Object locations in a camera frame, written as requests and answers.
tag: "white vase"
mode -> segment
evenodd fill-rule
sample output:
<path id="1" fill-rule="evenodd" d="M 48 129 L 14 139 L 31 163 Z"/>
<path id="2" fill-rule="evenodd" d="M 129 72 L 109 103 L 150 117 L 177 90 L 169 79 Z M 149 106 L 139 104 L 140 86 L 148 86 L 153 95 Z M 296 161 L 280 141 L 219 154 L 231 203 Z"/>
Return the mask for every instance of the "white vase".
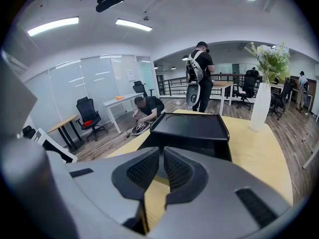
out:
<path id="1" fill-rule="evenodd" d="M 250 128 L 253 131 L 259 131 L 263 127 L 266 120 L 271 101 L 270 88 L 270 84 L 268 83 L 261 83 L 259 85 L 253 114 L 251 115 Z"/>

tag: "black pants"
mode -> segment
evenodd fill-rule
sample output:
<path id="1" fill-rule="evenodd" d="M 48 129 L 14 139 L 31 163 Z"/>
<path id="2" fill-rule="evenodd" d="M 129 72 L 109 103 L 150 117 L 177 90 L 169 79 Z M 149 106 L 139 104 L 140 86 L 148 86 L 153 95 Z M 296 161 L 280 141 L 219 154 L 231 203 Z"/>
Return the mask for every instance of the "black pants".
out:
<path id="1" fill-rule="evenodd" d="M 198 99 L 198 102 L 193 106 L 193 111 L 196 112 L 199 106 L 199 112 L 204 113 L 208 105 L 208 100 L 210 97 L 211 89 L 213 88 L 213 84 L 208 78 L 205 77 L 199 82 L 199 85 L 200 85 L 199 99 Z"/>

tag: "office chair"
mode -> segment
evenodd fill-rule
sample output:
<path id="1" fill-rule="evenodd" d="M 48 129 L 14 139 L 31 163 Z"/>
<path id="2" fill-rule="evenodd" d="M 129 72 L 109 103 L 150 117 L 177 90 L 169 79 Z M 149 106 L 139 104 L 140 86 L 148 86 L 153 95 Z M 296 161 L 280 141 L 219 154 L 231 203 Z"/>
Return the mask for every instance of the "office chair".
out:
<path id="1" fill-rule="evenodd" d="M 80 119 L 78 119 L 76 122 L 80 124 L 82 130 L 88 130 L 92 129 L 92 132 L 89 134 L 88 137 L 86 137 L 86 140 L 89 141 L 89 137 L 94 135 L 94 140 L 97 141 L 97 132 L 99 131 L 106 131 L 107 130 L 100 125 L 97 125 L 97 123 L 101 120 L 101 117 L 99 115 L 98 111 L 94 110 L 94 104 L 93 104 L 93 99 L 90 98 L 88 99 L 87 97 L 79 99 L 77 101 L 76 108 L 79 110 L 81 117 L 82 117 L 82 122 L 83 124 L 80 123 Z"/>
<path id="2" fill-rule="evenodd" d="M 144 85 L 142 84 L 141 81 L 134 82 L 133 89 L 134 89 L 134 91 L 135 91 L 136 93 L 143 93 L 144 97 L 147 97 L 147 96 L 148 96 L 147 93 L 146 93 L 146 91 L 145 91 L 145 87 L 144 87 Z"/>
<path id="3" fill-rule="evenodd" d="M 245 93 L 239 92 L 239 86 L 237 85 L 237 90 L 234 91 L 235 95 L 241 97 L 241 102 L 239 103 L 237 109 L 242 105 L 246 105 L 248 110 L 251 110 L 251 103 L 248 101 L 248 98 L 252 98 L 255 95 L 255 84 L 258 80 L 259 73 L 256 70 L 248 70 L 245 75 L 244 85 L 242 87 Z"/>
<path id="4" fill-rule="evenodd" d="M 22 129 L 22 133 L 24 138 L 32 139 L 32 137 L 35 135 L 35 129 L 28 125 Z"/>
<path id="5" fill-rule="evenodd" d="M 280 113 L 278 111 L 278 108 L 282 108 L 283 112 L 285 112 L 286 110 L 286 96 L 290 94 L 290 92 L 293 90 L 294 88 L 294 83 L 290 80 L 286 80 L 285 84 L 284 84 L 284 89 L 282 90 L 281 94 L 278 93 L 272 93 L 272 97 L 271 97 L 271 102 L 270 102 L 270 109 L 269 109 L 269 113 L 272 114 L 276 114 L 277 115 L 277 120 L 280 120 L 280 118 L 282 117 L 282 113 Z"/>

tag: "black vent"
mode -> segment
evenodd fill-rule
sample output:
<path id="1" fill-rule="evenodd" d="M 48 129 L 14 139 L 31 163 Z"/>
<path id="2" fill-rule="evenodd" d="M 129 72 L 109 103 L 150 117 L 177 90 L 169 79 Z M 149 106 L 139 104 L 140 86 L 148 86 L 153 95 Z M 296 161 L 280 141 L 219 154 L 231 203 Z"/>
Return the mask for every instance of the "black vent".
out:
<path id="1" fill-rule="evenodd" d="M 236 195 L 261 228 L 267 226 L 277 218 L 269 207 L 251 189 L 237 190 Z"/>

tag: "person in background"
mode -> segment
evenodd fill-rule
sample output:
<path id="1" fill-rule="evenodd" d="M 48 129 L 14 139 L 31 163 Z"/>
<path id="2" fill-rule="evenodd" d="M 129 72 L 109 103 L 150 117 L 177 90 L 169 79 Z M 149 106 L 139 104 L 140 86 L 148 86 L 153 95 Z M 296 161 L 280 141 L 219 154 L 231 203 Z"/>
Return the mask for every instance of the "person in background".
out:
<path id="1" fill-rule="evenodd" d="M 299 93 L 297 98 L 297 110 L 300 112 L 304 107 L 304 85 L 306 82 L 308 82 L 308 80 L 305 77 L 305 73 L 301 71 L 299 77 Z"/>
<path id="2" fill-rule="evenodd" d="M 210 78 L 210 73 L 215 72 L 215 66 L 211 56 L 209 55 L 209 49 L 207 43 L 199 42 L 196 46 L 196 49 L 192 52 L 191 57 L 194 58 L 198 51 L 203 51 L 198 58 L 196 58 L 196 62 L 199 64 L 200 68 L 203 71 L 204 77 L 199 82 L 200 85 L 200 94 L 198 102 L 193 106 L 192 110 L 197 111 L 199 106 L 199 112 L 204 113 L 208 100 L 210 97 L 211 89 L 213 88 L 213 82 Z"/>
<path id="3" fill-rule="evenodd" d="M 139 119 L 138 122 L 152 121 L 159 117 L 164 110 L 163 102 L 157 97 L 136 97 L 134 103 L 138 108 L 134 112 L 133 118 L 138 119 L 140 112 L 147 115 L 147 117 Z"/>

